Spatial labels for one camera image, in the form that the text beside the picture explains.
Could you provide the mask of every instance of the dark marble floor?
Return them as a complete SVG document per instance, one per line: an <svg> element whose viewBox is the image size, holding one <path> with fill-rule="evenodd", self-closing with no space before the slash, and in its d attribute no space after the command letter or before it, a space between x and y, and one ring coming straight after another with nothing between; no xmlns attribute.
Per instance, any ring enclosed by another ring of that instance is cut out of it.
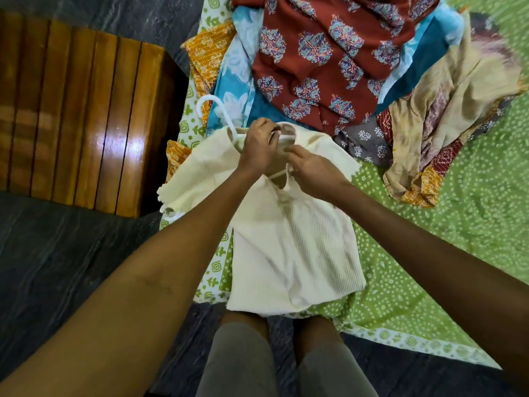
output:
<svg viewBox="0 0 529 397"><path fill-rule="evenodd" d="M0 8L89 26L164 47L189 75L182 42L194 36L204 0L0 0Z"/></svg>
<svg viewBox="0 0 529 397"><path fill-rule="evenodd" d="M48 340L145 240L159 213L141 219L0 193L0 380ZM223 307L191 307L151 391L191 396ZM292 321L269 319L282 396L297 393ZM515 396L501 372L344 335L380 396Z"/></svg>

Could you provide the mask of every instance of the green bedsheet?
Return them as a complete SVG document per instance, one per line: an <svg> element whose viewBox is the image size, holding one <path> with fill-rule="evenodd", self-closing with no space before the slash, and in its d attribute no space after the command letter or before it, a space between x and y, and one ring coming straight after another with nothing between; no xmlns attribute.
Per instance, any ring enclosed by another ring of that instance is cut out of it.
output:
<svg viewBox="0 0 529 397"><path fill-rule="evenodd" d="M225 21L227 0L205 0L203 28ZM501 25L510 45L529 55L529 6L524 0L449 0L457 7L487 12ZM179 141L196 146L204 130L194 112L196 90L190 80ZM516 99L491 133L467 144L452 166L433 209L392 200L379 168L364 163L357 186L384 206L442 239L529 283L529 94ZM160 224L174 220L164 213ZM497 364L463 332L374 240L354 223L360 260L368 281L360 293L312 307L341 330L398 348L480 363ZM231 286L231 232L212 260L197 290L197 302L223 302Z"/></svg>

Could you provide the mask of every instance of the hand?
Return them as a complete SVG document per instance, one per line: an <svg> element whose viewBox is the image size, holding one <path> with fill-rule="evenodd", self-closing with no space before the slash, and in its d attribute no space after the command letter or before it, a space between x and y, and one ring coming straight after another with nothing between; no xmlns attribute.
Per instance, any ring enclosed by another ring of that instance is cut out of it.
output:
<svg viewBox="0 0 529 397"><path fill-rule="evenodd" d="M314 198L332 202L340 188L351 185L342 172L323 156L299 145L285 148L288 162L301 190Z"/></svg>
<svg viewBox="0 0 529 397"><path fill-rule="evenodd" d="M256 119L250 126L237 170L248 174L253 180L252 183L264 174L274 158L280 133L279 126L270 119Z"/></svg>

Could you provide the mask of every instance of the gray shorts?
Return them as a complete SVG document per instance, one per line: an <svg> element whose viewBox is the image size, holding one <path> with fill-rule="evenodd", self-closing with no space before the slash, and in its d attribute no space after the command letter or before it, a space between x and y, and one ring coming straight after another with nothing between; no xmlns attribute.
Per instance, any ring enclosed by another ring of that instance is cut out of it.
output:
<svg viewBox="0 0 529 397"><path fill-rule="evenodd" d="M377 397L349 348L329 344L308 353L298 368L303 397ZM267 341L245 323L227 323L215 337L197 396L278 396L276 369Z"/></svg>

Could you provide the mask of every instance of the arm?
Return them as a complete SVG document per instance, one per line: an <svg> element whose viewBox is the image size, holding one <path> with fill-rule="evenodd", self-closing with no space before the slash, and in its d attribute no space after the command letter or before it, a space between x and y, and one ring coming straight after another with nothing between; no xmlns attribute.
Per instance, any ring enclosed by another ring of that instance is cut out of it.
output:
<svg viewBox="0 0 529 397"><path fill-rule="evenodd" d="M274 127L258 119L235 172L130 255L0 384L0 395L143 395L233 214L275 153L279 133L270 140Z"/></svg>
<svg viewBox="0 0 529 397"><path fill-rule="evenodd" d="M507 373L529 379L527 284L380 205L327 159L300 146L288 150L304 192L344 211Z"/></svg>

